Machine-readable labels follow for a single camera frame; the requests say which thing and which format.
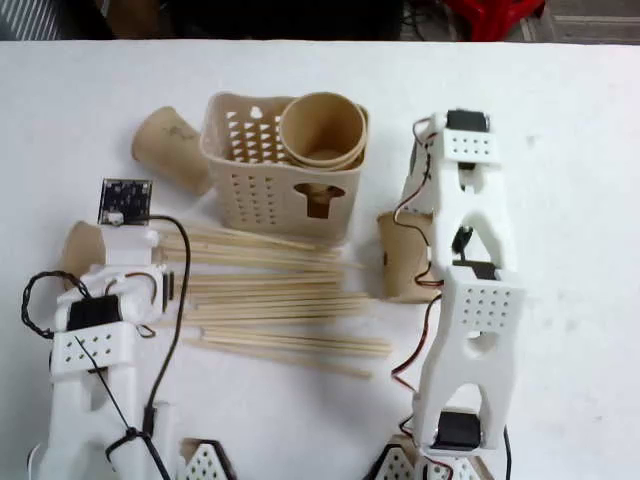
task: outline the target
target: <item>black circuit board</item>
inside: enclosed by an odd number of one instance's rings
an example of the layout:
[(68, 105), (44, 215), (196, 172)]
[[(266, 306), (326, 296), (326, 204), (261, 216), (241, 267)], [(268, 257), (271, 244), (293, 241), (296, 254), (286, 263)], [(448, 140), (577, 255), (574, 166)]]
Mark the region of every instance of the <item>black circuit board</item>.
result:
[(128, 225), (147, 225), (148, 221), (135, 220), (149, 215), (151, 206), (151, 180), (123, 180), (105, 178), (102, 181), (98, 223), (109, 225), (108, 213), (122, 213)]

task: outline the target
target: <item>paper cup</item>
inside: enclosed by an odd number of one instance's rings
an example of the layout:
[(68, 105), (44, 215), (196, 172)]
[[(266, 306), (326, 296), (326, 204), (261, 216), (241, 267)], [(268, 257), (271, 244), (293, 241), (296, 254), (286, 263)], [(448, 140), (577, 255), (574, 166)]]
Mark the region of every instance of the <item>paper cup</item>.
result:
[(300, 166), (343, 170), (364, 149), (367, 129), (360, 107), (335, 93), (311, 93), (282, 112), (280, 140)]
[[(77, 222), (64, 243), (58, 268), (80, 278), (88, 273), (92, 265), (104, 265), (107, 251), (102, 239), (102, 232), (96, 225)], [(65, 281), (65, 288), (73, 287)]]
[(133, 139), (138, 162), (176, 185), (202, 195), (213, 185), (209, 162), (200, 153), (200, 135), (172, 107), (153, 112)]
[[(400, 212), (401, 223), (416, 226), (428, 238), (431, 217), (409, 212)], [(384, 287), (386, 300), (396, 303), (425, 303), (439, 293), (437, 289), (415, 283), (416, 275), (427, 269), (427, 246), (419, 232), (396, 225), (393, 213), (378, 217), (378, 229), (384, 248)], [(434, 280), (428, 274), (424, 280)]]

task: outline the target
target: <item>black cable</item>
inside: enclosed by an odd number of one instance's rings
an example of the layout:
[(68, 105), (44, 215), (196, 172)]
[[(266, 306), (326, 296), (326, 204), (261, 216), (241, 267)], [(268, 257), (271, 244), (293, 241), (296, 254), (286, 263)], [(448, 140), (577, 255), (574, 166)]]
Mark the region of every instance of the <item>black cable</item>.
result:
[(462, 260), (463, 262), (467, 259), (464, 249), (467, 248), (472, 235), (473, 227), (461, 226), (460, 228), (458, 228), (456, 236), (453, 237), (451, 249), (453, 250), (453, 253), (460, 254), (460, 260)]
[[(131, 278), (131, 277), (146, 277), (153, 282), (153, 293), (151, 294), (151, 303), (153, 304), (153, 302), (155, 302), (156, 300), (156, 295), (158, 294), (158, 282), (156, 282), (156, 279), (153, 278), (153, 275), (147, 272), (129, 272), (129, 273), (126, 273), (124, 276), (124, 278)], [(109, 292), (111, 291), (111, 287), (113, 287), (116, 283), (118, 283), (118, 280), (115, 280), (115, 279), (111, 280), (107, 285), (107, 288), (104, 289), (104, 294), (109, 295)]]
[(22, 309), (21, 309), (22, 323), (24, 323), (27, 327), (29, 327), (31, 330), (36, 332), (42, 338), (51, 340), (53, 338), (53, 330), (51, 330), (50, 328), (43, 330), (40, 327), (38, 327), (35, 323), (33, 323), (31, 321), (31, 318), (29, 318), (29, 309), (28, 309), (29, 300), (31, 300), (31, 290), (33, 289), (33, 286), (38, 280), (45, 277), (59, 277), (71, 282), (78, 289), (78, 291), (84, 298), (91, 298), (91, 294), (89, 293), (89, 289), (87, 288), (87, 286), (84, 284), (82, 280), (80, 280), (78, 277), (76, 277), (72, 273), (65, 272), (63, 270), (40, 272), (37, 275), (34, 275), (33, 277), (31, 277), (31, 279), (29, 280), (29, 283), (27, 283), (27, 286), (24, 289), (24, 292), (22, 293)]
[(413, 419), (413, 413), (411, 415), (409, 415), (407, 418), (405, 418), (403, 421), (401, 421), (398, 424), (398, 428), (400, 429), (400, 431), (402, 433), (404, 433), (407, 437), (409, 437), (411, 440), (413, 440), (413, 432), (407, 430), (407, 423), (409, 423), (409, 421)]
[(155, 415), (155, 408), (153, 408), (153, 402), (156, 398), (156, 393), (158, 392), (158, 388), (160, 387), (160, 383), (164, 377), (165, 372), (167, 371), (167, 367), (171, 362), (171, 358), (173, 357), (173, 352), (178, 345), (178, 340), (180, 338), (180, 329), (182, 327), (182, 313), (184, 311), (184, 304), (187, 297), (187, 288), (189, 284), (189, 273), (191, 271), (191, 244), (189, 243), (189, 236), (187, 235), (187, 231), (182, 226), (182, 224), (173, 217), (168, 215), (148, 215), (146, 217), (136, 218), (130, 221), (146, 221), (146, 220), (165, 220), (167, 222), (173, 223), (178, 230), (180, 231), (180, 235), (182, 235), (182, 240), (184, 241), (184, 275), (182, 277), (182, 288), (180, 290), (180, 301), (178, 303), (178, 315), (176, 316), (176, 326), (173, 333), (173, 340), (171, 341), (171, 345), (169, 346), (169, 351), (162, 362), (162, 367), (160, 367), (160, 371), (158, 372), (158, 376), (156, 380), (153, 382), (153, 387), (151, 387), (151, 393), (149, 394), (149, 399), (147, 400), (147, 405), (144, 407), (144, 418), (142, 421), (142, 431), (151, 435), (153, 433), (153, 417)]
[(162, 476), (163, 480), (171, 480), (171, 476), (169, 475), (169, 472), (167, 472), (167, 468), (164, 466), (164, 463), (162, 463), (162, 458), (160, 458), (160, 454), (158, 453), (158, 450), (156, 449), (155, 445), (151, 441), (151, 436), (148, 433), (141, 432), (140, 430), (133, 428), (132, 426), (129, 425), (129, 422), (127, 422), (127, 419), (124, 418), (124, 414), (122, 413), (122, 410), (120, 410), (120, 405), (118, 405), (118, 402), (113, 396), (113, 392), (111, 391), (111, 389), (109, 388), (109, 385), (107, 384), (104, 377), (102, 376), (102, 373), (100, 373), (100, 367), (98, 366), (98, 363), (95, 361), (93, 356), (89, 353), (89, 351), (85, 348), (85, 346), (83, 345), (83, 342), (81, 342), (78, 337), (74, 337), (74, 338), (76, 339), (76, 342), (78, 342), (78, 345), (80, 345), (80, 348), (85, 353), (85, 355), (89, 357), (89, 360), (93, 364), (95, 371), (98, 374), (98, 378), (100, 378), (102, 385), (104, 385), (104, 388), (107, 391), (107, 394), (109, 395), (109, 398), (113, 403), (113, 406), (116, 407), (116, 410), (118, 411), (118, 415), (120, 415), (120, 418), (122, 419), (122, 423), (124, 423), (124, 426), (126, 428), (126, 433), (124, 437), (122, 437), (121, 439), (109, 445), (105, 450), (105, 454), (107, 456), (107, 460), (109, 461), (109, 463), (111, 463), (111, 453), (116, 448), (124, 445), (127, 442), (130, 442), (131, 440), (134, 440), (140, 437), (142, 438), (144, 443), (147, 445), (149, 454), (153, 458), (153, 461), (155, 462), (156, 467), (158, 468), (158, 471), (160, 472), (160, 475)]
[(138, 335), (145, 340), (156, 336), (156, 331), (148, 325), (136, 325), (136, 332), (138, 332)]
[(504, 426), (504, 449), (507, 452), (507, 469), (504, 475), (505, 480), (511, 480), (511, 442), (509, 441), (509, 431)]

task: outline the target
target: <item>white tabletop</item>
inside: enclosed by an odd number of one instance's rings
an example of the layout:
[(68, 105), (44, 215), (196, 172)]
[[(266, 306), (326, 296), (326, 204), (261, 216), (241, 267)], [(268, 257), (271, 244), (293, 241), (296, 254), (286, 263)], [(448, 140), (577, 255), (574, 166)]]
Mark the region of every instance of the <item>white tabletop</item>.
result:
[[(136, 165), (130, 145), (162, 105), (200, 126), (220, 91), (328, 90), (366, 106), (368, 165), (348, 250), (371, 265), (360, 287), (373, 293), (381, 282), (375, 217), (399, 198), (412, 122), (455, 107), (489, 113), (529, 289), (509, 416), (514, 478), (550, 470), (547, 478), (623, 478), (635, 468), (638, 47), (0, 43), (0, 72), (0, 477), (23, 478), (28, 449), (48, 431), (49, 345), (19, 319), (27, 279), (55, 265), (75, 221), (94, 221), (103, 177), (151, 177), (153, 212), (211, 217), (214, 193), (183, 194)], [(34, 318), (52, 313), (56, 293), (53, 284), (38, 288)], [(370, 382), (180, 347), (159, 398), (179, 405), (182, 434), (220, 440), (242, 480), (361, 478), (410, 412), (389, 370), (413, 349), (423, 310), (378, 302), (345, 321), (345, 330), (393, 342), (389, 359), (363, 362), (376, 371)], [(145, 342), (145, 389), (168, 338)], [(503, 452), (489, 463), (500, 478)]]

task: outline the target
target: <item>basket handle hole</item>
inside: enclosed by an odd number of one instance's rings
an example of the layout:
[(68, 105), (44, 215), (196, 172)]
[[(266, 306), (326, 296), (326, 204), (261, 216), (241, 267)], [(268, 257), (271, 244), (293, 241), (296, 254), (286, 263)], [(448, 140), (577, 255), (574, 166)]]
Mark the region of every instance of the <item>basket handle hole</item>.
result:
[(310, 218), (329, 218), (331, 200), (345, 194), (341, 188), (321, 183), (299, 183), (293, 188), (307, 197), (307, 217)]
[(251, 118), (258, 120), (262, 118), (262, 110), (260, 110), (260, 107), (254, 105), (253, 107), (251, 107), (251, 112), (249, 112), (249, 116)]

